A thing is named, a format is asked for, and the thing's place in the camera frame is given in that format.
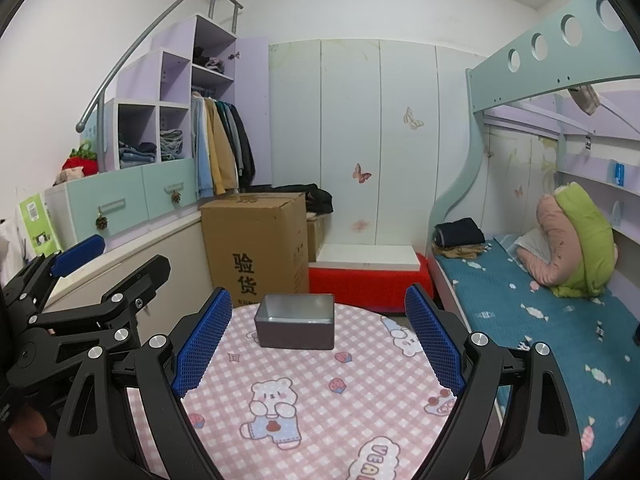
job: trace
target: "cardboard box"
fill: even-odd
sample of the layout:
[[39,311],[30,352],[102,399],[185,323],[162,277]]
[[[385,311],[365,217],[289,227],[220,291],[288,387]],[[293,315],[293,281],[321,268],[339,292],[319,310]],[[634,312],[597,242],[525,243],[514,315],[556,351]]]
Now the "cardboard box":
[[200,212],[211,280],[234,306],[309,292],[303,194],[236,194]]
[[309,261],[315,262],[324,244],[324,219],[327,215],[320,215],[306,221],[306,244],[309,250]]

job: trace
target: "pink checkered tablecloth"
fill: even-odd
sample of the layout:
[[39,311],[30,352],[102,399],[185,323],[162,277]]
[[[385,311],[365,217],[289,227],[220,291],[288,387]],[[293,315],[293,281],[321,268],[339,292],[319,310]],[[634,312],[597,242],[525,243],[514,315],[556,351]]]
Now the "pink checkered tablecloth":
[[[235,309],[183,405],[226,480],[408,480],[455,397],[410,330],[335,306],[335,348],[258,345],[257,306]],[[137,390],[131,409],[149,468],[167,478]]]

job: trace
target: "red stuffed toy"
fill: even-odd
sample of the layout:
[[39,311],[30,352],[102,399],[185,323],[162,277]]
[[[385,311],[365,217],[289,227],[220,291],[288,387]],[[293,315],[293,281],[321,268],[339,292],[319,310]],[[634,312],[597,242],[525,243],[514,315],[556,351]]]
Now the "red stuffed toy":
[[62,169],[82,168],[84,176],[95,175],[98,173],[98,156],[91,150],[91,141],[85,140],[80,144],[78,150],[71,150],[71,154]]

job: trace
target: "pink pillow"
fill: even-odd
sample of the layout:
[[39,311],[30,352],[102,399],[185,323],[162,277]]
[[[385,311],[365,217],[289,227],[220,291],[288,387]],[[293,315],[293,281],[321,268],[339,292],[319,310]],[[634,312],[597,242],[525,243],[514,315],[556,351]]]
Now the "pink pillow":
[[518,249],[518,258],[541,285],[561,285],[568,280],[582,261],[578,233],[551,195],[543,195],[536,213],[551,246],[551,262],[546,264],[526,249]]

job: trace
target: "metal handrail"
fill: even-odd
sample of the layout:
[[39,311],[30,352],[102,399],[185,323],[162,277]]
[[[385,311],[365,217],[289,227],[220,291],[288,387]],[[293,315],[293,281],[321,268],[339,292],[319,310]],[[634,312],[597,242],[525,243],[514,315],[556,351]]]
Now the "metal handrail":
[[[116,74],[123,67],[124,63],[129,59],[129,56],[133,54],[133,51],[136,50],[140,44],[146,39],[146,37],[158,26],[162,20],[164,20],[172,10],[175,9],[178,5],[180,5],[184,0],[176,0],[172,3],[165,12],[160,14],[151,25],[149,25],[145,31],[140,34],[136,41],[134,41],[131,46],[127,49],[127,51],[122,55],[122,57],[118,60],[118,62],[114,65],[111,71],[107,74],[107,77],[104,79],[102,84],[98,87],[97,91],[94,94],[94,97],[89,102],[87,108],[84,110],[84,113],[80,117],[78,124],[76,124],[76,132],[81,134],[84,131],[84,127],[86,126],[89,117],[91,116],[94,108],[97,106],[97,124],[96,124],[96,140],[98,146],[95,146],[96,152],[100,153],[102,151],[102,139],[103,139],[103,120],[104,120],[104,93],[107,87],[110,85],[113,78],[116,77]],[[236,0],[229,0],[234,4],[234,17],[231,25],[231,32],[233,34],[236,33],[236,27],[238,26],[238,11],[240,9],[244,9],[242,5],[240,5]],[[209,19],[213,19],[213,10],[216,5],[216,0],[209,1]]]

